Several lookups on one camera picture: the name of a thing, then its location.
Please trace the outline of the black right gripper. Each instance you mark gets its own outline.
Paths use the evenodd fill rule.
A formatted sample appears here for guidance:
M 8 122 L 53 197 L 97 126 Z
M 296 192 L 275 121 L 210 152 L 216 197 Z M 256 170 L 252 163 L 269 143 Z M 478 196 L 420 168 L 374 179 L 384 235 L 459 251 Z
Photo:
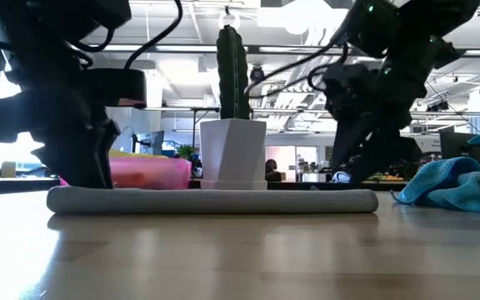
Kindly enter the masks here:
M 400 130 L 412 121 L 410 108 L 427 93 L 428 67 L 421 63 L 337 63 L 322 77 L 326 109 L 337 121 L 332 165 L 360 184 L 399 160 L 417 162 L 422 151 Z

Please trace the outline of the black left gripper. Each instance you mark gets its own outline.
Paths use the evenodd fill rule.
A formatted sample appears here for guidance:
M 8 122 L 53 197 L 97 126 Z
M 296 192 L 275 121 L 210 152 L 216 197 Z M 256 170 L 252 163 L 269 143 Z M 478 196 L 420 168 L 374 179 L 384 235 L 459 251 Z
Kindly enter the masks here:
M 120 134 L 105 106 L 75 89 L 33 89 L 0 99 L 0 143 L 29 132 L 32 151 L 71 186 L 113 188 L 109 152 Z

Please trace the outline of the yellow microfiber towel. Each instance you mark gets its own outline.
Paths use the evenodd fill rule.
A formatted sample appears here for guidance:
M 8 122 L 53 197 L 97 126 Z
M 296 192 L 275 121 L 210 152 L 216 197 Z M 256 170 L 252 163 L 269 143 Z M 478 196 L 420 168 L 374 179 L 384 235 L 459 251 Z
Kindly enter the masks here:
M 110 158 L 122 158 L 122 157 L 127 157 L 127 158 L 167 158 L 167 156 L 164 155 L 154 155 L 154 154 L 148 154 L 148 153 L 133 153 L 133 152 L 122 152 L 116 149 L 111 149 L 109 151 L 109 157 Z

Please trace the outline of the pink plastic bin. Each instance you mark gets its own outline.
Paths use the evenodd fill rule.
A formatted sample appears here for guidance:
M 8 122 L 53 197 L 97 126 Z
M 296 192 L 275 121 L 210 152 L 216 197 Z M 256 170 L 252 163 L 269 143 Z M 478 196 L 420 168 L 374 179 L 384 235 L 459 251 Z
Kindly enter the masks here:
M 159 156 L 111 157 L 110 168 L 115 188 L 182 190 L 188 188 L 192 163 Z

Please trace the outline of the light blue microfiber towel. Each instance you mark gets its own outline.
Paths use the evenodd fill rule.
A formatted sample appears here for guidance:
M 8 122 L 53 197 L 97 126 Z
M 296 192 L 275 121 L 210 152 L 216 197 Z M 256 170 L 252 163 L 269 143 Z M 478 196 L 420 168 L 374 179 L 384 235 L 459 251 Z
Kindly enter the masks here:
M 480 135 L 470 145 L 480 145 Z M 480 165 L 470 157 L 430 162 L 392 196 L 400 204 L 480 213 Z

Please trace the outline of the grey microfiber towel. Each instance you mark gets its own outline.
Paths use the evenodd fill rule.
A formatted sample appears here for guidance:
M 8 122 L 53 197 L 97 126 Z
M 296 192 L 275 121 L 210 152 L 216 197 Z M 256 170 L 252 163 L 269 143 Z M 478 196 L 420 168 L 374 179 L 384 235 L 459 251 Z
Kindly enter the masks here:
M 56 214 L 319 214 L 373 213 L 371 190 L 144 190 L 54 187 L 47 208 Z

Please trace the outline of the computer monitor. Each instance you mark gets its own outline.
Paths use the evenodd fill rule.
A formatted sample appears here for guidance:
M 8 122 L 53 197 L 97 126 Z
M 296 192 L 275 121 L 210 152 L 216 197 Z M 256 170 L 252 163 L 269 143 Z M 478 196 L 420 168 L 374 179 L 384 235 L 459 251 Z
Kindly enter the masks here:
M 132 152 L 150 155 L 161 155 L 163 150 L 164 131 L 139 133 L 132 135 Z

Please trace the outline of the green potted plant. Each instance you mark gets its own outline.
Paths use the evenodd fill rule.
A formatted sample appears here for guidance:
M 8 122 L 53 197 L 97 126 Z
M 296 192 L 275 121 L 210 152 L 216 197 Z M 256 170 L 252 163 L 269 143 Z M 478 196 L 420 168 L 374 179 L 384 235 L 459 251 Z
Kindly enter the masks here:
M 180 145 L 176 148 L 176 154 L 180 158 L 192 161 L 195 155 L 195 147 L 192 145 Z

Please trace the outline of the person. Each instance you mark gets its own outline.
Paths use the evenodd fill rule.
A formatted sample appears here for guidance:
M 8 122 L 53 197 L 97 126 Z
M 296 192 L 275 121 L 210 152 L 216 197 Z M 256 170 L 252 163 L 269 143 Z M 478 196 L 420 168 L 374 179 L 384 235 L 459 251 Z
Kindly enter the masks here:
M 265 163 L 265 179 L 267 182 L 281 182 L 282 174 L 277 170 L 278 165 L 274 159 L 268 159 Z

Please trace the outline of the black monitor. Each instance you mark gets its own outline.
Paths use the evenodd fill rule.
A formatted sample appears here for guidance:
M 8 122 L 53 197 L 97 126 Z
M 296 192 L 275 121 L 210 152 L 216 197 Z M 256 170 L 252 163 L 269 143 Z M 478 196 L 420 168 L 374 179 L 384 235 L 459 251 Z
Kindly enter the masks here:
M 480 145 L 469 144 L 475 137 L 471 133 L 440 132 L 440 146 L 442 159 L 469 157 L 480 164 Z

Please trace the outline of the white hexagonal plant pot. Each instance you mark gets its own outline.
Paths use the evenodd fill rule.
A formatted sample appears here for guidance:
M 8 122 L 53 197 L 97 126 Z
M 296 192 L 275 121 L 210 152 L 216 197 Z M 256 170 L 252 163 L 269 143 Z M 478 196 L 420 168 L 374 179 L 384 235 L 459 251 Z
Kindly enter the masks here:
M 266 190 L 265 122 L 221 119 L 200 124 L 202 189 Z

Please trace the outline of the green cactus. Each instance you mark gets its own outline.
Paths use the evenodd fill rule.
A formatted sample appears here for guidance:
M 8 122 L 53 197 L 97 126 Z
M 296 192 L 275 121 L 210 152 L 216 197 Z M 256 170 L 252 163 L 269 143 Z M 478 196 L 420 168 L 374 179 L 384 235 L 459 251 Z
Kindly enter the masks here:
M 232 26 L 225 25 L 218 34 L 217 71 L 220 89 L 220 118 L 249 119 L 247 54 L 243 39 Z

